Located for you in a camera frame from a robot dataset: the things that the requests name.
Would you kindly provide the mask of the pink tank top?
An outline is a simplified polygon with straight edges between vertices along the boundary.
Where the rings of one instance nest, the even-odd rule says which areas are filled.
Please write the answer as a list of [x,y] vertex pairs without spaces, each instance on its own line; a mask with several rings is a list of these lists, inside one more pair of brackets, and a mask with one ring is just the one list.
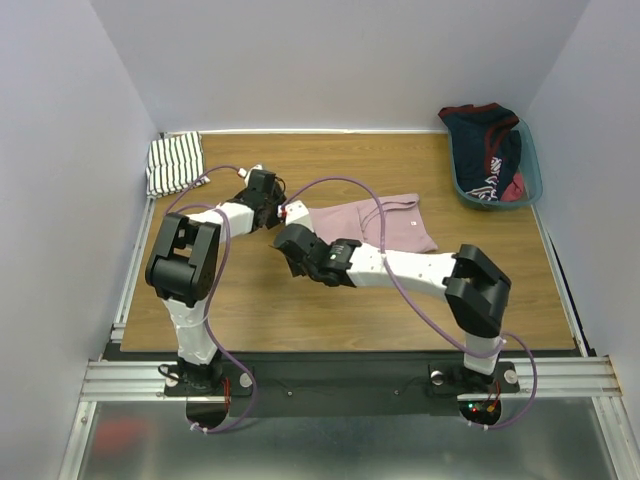
[[[438,250],[425,228],[417,193],[385,196],[379,200],[385,218],[386,250],[419,254]],[[309,214],[316,234],[326,243],[344,238],[380,246],[380,212],[374,199],[309,209]]]

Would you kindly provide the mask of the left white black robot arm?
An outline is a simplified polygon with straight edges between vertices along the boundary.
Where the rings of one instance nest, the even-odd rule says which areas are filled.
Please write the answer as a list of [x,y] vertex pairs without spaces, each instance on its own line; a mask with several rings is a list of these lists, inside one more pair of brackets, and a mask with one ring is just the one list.
[[146,268],[145,281],[166,307],[178,342],[174,367],[163,367],[170,387],[212,394],[222,382],[219,348],[211,339],[206,315],[219,284],[221,244],[279,224],[285,200],[276,173],[257,165],[239,172],[245,188],[232,199],[199,213],[173,211],[161,223]]

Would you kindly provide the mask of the black white striped tank top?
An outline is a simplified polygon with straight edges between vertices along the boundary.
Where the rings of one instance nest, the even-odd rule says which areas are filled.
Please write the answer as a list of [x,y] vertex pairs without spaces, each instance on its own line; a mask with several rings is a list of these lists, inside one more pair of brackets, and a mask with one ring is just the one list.
[[146,195],[161,198],[180,193],[205,171],[201,135],[197,131],[151,142],[146,166]]

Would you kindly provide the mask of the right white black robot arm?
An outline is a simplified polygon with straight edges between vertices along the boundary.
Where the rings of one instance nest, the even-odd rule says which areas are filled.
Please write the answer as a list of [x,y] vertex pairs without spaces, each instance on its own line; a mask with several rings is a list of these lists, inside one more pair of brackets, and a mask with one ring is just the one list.
[[424,313],[420,317],[464,353],[460,378],[466,387],[482,390],[495,380],[512,282],[479,248],[463,244],[455,253],[417,254],[353,239],[328,244],[301,224],[286,226],[273,247],[284,255],[294,277],[328,287],[394,287],[413,310],[418,307],[410,291],[445,301],[465,334],[464,343],[448,337]]

